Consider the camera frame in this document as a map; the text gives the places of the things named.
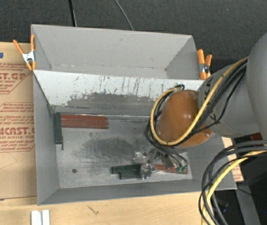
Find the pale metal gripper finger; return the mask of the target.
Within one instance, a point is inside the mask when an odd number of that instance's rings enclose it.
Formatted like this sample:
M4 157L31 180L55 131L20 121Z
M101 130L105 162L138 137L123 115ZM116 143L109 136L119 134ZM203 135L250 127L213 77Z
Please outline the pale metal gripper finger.
M134 151L133 163L144 164L153 161L156 157L157 150L153 146L142 146Z
M141 179L145 180L151 177L151 175L153 173L156 173L157 171L158 170L153 163L144 163L140 166L139 174L140 174Z

